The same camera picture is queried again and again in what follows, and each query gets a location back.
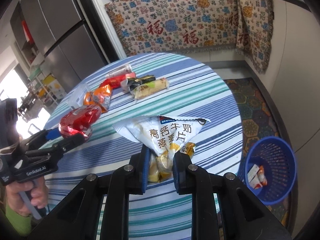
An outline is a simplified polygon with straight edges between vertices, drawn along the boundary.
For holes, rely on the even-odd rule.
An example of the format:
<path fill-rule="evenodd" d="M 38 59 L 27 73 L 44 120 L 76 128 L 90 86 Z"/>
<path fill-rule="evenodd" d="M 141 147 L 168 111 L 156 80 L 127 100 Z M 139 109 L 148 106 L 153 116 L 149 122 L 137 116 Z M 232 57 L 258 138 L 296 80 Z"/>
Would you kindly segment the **person's left hand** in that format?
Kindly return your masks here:
<path fill-rule="evenodd" d="M 45 184 L 44 177 L 37 178 L 35 182 L 27 181 L 25 183 L 13 182 L 5 187 L 8 206 L 22 217 L 31 215 L 21 192 L 25 192 L 27 199 L 33 207 L 42 209 L 48 204 L 48 187 Z"/>

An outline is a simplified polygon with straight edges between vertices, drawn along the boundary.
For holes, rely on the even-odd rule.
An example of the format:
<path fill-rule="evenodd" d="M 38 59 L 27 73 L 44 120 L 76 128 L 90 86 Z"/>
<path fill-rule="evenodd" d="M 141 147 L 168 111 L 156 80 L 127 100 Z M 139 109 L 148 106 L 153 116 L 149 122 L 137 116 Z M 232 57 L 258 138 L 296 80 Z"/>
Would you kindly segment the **green sleeve left forearm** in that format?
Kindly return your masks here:
<path fill-rule="evenodd" d="M 5 216 L 12 225 L 12 227 L 16 230 L 16 232 L 22 236 L 28 236 L 31 231 L 31 218 L 32 216 L 28 214 L 26 217 L 19 215 L 16 213 L 10 206 L 9 204 L 6 204 L 5 207 Z"/>

